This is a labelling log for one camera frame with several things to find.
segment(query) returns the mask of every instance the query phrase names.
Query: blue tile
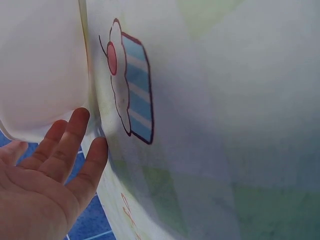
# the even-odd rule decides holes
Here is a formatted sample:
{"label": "blue tile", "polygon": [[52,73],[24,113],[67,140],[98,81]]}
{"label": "blue tile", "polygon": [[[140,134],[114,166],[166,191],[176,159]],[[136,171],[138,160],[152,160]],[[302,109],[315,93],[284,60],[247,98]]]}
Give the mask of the blue tile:
{"label": "blue tile", "polygon": [[82,168],[82,166],[85,163],[85,156],[83,153],[79,153],[76,156],[76,160],[72,169],[72,172],[70,174],[70,176],[68,177],[66,183],[70,182],[73,178],[75,178],[78,174],[78,172],[80,171],[80,169]]}
{"label": "blue tile", "polygon": [[108,231],[111,231],[110,225],[98,196],[95,196],[68,235],[71,240],[84,240]]}
{"label": "blue tile", "polygon": [[10,143],[11,141],[3,135],[3,133],[0,131],[0,147]]}

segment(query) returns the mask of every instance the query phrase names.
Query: palm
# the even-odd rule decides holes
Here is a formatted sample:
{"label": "palm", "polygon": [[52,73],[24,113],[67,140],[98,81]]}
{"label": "palm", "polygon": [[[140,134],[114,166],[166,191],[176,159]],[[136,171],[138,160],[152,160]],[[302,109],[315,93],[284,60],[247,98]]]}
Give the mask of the palm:
{"label": "palm", "polygon": [[64,185],[88,119],[81,108],[68,124],[56,122],[34,154],[18,166],[27,145],[12,142],[0,148],[0,234],[6,239],[62,239],[89,204],[107,163],[104,138],[92,142],[83,168]]}

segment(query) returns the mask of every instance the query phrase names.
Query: white plastic surface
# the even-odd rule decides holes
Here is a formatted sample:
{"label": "white plastic surface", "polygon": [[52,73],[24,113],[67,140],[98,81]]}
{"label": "white plastic surface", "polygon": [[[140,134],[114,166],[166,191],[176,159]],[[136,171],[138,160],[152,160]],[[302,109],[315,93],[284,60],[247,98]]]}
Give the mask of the white plastic surface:
{"label": "white plastic surface", "polygon": [[78,0],[0,1],[0,129],[39,142],[88,98]]}

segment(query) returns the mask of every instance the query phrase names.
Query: tile grout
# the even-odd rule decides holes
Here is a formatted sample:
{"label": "tile grout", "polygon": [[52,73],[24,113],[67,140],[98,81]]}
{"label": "tile grout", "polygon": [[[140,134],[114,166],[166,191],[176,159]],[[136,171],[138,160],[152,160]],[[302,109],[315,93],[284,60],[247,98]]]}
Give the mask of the tile grout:
{"label": "tile grout", "polygon": [[106,232],[103,232],[103,233],[100,233],[100,234],[95,235],[95,236],[91,236],[91,237],[85,238],[85,239],[83,239],[83,240],[92,240],[92,239],[96,239],[96,238],[98,238],[98,237],[101,237],[101,236],[103,236],[103,235],[108,235],[108,234],[111,234],[111,233],[112,233],[112,230],[106,231]]}

